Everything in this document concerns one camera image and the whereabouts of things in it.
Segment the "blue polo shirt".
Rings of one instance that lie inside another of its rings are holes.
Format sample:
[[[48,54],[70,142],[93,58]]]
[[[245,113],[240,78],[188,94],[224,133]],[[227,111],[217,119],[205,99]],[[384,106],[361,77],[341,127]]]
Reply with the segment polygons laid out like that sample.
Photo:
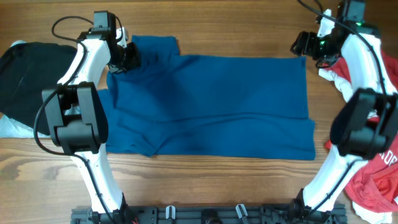
[[[181,55],[175,37],[134,36],[139,68],[99,97],[112,153],[315,158],[306,59]]]

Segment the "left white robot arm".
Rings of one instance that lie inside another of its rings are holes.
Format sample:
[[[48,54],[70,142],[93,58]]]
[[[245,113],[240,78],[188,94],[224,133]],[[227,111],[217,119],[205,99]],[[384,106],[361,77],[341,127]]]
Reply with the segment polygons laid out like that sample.
[[[134,44],[125,28],[93,28],[77,39],[77,53],[57,86],[42,92],[37,116],[46,115],[50,137],[60,155],[76,164],[91,199],[91,207],[72,213],[72,223],[138,223],[115,181],[106,155],[108,120],[96,87],[105,66],[125,71],[135,62]]]

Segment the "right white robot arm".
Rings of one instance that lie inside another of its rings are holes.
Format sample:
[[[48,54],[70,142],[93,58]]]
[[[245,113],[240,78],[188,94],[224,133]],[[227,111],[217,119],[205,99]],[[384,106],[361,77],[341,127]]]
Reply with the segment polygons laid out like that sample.
[[[397,134],[397,90],[385,69],[381,40],[374,34],[334,28],[328,34],[299,33],[296,55],[324,59],[340,54],[348,66],[353,94],[333,121],[331,149],[314,179],[279,213],[289,223],[326,223],[339,194],[354,175]]]

